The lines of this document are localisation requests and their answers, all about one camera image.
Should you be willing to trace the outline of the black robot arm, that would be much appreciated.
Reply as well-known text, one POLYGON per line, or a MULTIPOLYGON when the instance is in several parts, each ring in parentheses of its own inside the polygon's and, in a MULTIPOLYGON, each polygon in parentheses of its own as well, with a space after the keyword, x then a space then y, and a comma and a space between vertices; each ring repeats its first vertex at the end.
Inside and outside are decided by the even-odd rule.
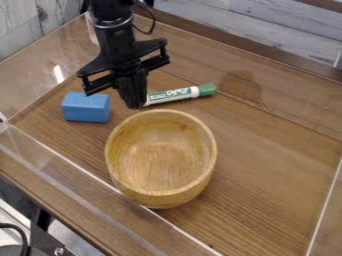
POLYGON ((170 63, 165 38, 138 41, 131 6, 139 0, 90 0, 88 12, 100 52, 78 71, 87 96, 114 88, 131 109, 147 102, 149 73, 170 63))

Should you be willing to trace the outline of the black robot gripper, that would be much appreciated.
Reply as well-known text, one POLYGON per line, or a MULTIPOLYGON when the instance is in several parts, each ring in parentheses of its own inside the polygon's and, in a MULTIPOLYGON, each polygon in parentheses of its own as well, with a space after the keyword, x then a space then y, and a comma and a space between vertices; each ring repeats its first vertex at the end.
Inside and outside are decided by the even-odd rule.
POLYGON ((165 38, 138 41, 134 24, 92 24, 100 52, 78 71, 83 89, 91 96, 107 88, 118 90, 129 108, 141 108, 147 101, 147 76, 170 63, 165 38))

